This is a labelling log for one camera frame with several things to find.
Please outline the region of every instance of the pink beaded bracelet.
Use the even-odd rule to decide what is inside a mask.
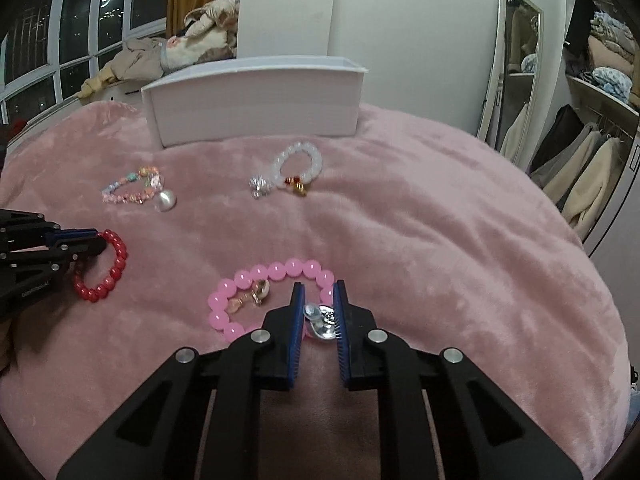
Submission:
[[[322,304],[333,306],[334,304],[334,274],[330,270],[322,269],[315,260],[303,263],[297,258],[290,258],[284,264],[273,262],[269,267],[256,265],[251,270],[238,270],[232,280],[224,278],[218,283],[218,288],[209,296],[209,324],[222,332],[225,339],[231,343],[240,336],[252,332],[260,326],[245,329],[241,324],[231,321],[226,312],[229,299],[238,290],[248,290],[257,280],[273,280],[280,282],[286,276],[297,278],[304,274],[310,280],[316,280],[320,288],[320,300]]]

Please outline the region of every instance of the plush blanket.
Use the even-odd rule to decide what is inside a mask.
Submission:
[[[254,200],[249,176],[294,140],[305,139],[153,153],[138,111],[99,102],[9,157],[0,206],[63,228],[110,228],[129,248],[106,300],[81,301],[69,284],[14,325],[0,413],[45,478],[175,349],[225,347],[207,323],[221,278],[296,256],[345,279],[350,300],[414,348],[466,352],[591,479],[622,440],[626,339],[555,206],[470,135],[366,106],[355,137],[307,139],[324,171],[306,198],[275,190]],[[176,193],[175,209],[102,203],[108,183],[149,164]],[[104,275],[110,251],[88,283]],[[275,283],[265,308],[287,304],[291,287]],[[248,306],[233,317],[247,326],[263,315]],[[375,395],[341,389],[334,344],[305,340],[294,391],[265,396],[262,412],[260,478],[379,476]]]

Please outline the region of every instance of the red beaded bracelet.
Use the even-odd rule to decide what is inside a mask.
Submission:
[[[127,266],[127,246],[120,237],[113,231],[106,229],[100,233],[100,236],[110,243],[116,249],[116,259],[113,261],[109,274],[102,280],[100,285],[95,288],[87,288],[82,281],[84,273],[84,263],[76,262],[74,269],[74,289],[83,300],[95,303],[98,300],[106,298],[108,293],[116,287],[116,282],[122,277],[122,271]]]

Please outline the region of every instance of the mirror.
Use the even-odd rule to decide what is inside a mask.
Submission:
[[[542,11],[530,0],[498,0],[494,65],[478,137],[518,163],[542,55]]]

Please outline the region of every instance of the bracelet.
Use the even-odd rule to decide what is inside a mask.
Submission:
[[[302,174],[283,177],[280,171],[282,165],[294,153],[306,153],[311,157],[311,167]],[[280,189],[289,188],[300,196],[306,196],[305,186],[311,184],[322,171],[322,155],[311,142],[296,142],[278,155],[271,164],[270,173],[267,176],[254,175],[249,179],[249,187],[254,198],[266,196],[273,186]]]
[[[286,263],[273,262],[268,267],[264,265],[256,265],[251,271],[238,270],[234,278],[224,278],[218,283],[218,288],[209,296],[207,303],[211,309],[209,314],[209,324],[215,330],[222,332],[226,341],[231,343],[246,333],[252,332],[260,326],[252,326],[245,329],[241,324],[229,319],[229,313],[234,313],[246,303],[248,299],[256,295],[261,304],[264,297],[269,292],[268,280],[280,282],[286,276],[296,278],[304,274],[310,280],[316,280],[316,284],[320,288],[320,300],[322,305],[308,303],[305,305],[305,317],[311,323],[313,334],[322,339],[335,338],[335,329],[331,326],[335,325],[332,305],[334,304],[334,274],[327,269],[322,269],[320,264],[315,260],[309,260],[303,263],[297,258],[290,258]],[[238,304],[238,298],[234,298],[238,290],[250,290],[244,295],[241,303]]]
[[[122,195],[113,194],[119,187],[145,179],[145,189],[139,193],[124,193]],[[102,190],[102,201],[105,204],[136,203],[143,204],[152,199],[157,192],[163,190],[164,180],[155,166],[142,167],[136,173],[129,173],[115,182],[109,184]]]
[[[116,287],[116,282],[122,277],[122,271],[127,266],[127,246],[121,238],[109,229],[105,229],[100,236],[110,243],[116,249],[116,259],[113,261],[108,275],[95,288],[88,288],[82,280],[84,273],[84,262],[76,262],[74,267],[74,289],[83,300],[95,303],[103,300]]]

